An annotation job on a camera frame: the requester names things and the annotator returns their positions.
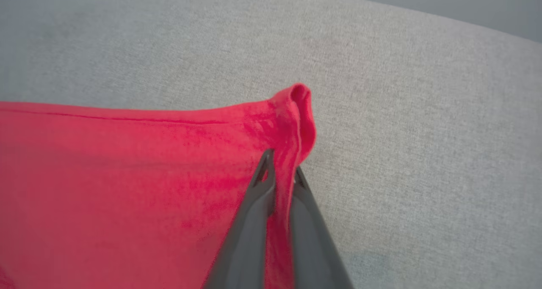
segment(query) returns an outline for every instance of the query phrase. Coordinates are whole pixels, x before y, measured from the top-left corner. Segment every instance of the fabric fold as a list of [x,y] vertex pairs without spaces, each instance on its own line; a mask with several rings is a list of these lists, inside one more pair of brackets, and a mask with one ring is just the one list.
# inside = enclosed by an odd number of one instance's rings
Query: fabric fold
[[0,102],[0,288],[201,287],[268,148],[265,286],[291,288],[292,181],[315,136],[303,84],[201,111]]

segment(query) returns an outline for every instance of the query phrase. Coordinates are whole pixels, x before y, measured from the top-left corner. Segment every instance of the gray upholstery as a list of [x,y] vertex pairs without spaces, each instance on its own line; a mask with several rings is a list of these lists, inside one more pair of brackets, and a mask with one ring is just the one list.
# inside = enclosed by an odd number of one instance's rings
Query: gray upholstery
[[186,110],[298,81],[357,288],[540,288],[541,44],[363,0],[0,0],[0,100]]

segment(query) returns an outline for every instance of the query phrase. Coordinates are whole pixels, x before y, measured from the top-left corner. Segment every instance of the red garment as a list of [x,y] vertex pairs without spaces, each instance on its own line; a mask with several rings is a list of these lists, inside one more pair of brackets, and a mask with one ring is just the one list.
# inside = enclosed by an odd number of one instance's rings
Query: red garment
[[315,135],[302,84],[201,111],[0,102],[0,287],[201,287],[274,148],[265,286],[292,288],[292,181]]

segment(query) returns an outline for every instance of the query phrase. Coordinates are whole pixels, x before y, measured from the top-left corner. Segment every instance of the gray textured surface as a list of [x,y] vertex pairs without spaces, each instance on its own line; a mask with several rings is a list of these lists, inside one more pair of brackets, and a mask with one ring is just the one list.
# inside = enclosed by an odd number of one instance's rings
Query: gray textured surface
[[371,0],[542,42],[542,0]]
[[302,81],[357,288],[539,288],[542,46],[361,0],[0,0],[0,99],[196,109]]

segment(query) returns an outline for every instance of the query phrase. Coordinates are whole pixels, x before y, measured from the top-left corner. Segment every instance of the gray floor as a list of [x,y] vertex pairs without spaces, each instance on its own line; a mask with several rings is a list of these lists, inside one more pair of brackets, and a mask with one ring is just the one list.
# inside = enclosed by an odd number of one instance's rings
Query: gray floor
[[542,42],[542,0],[371,0]]

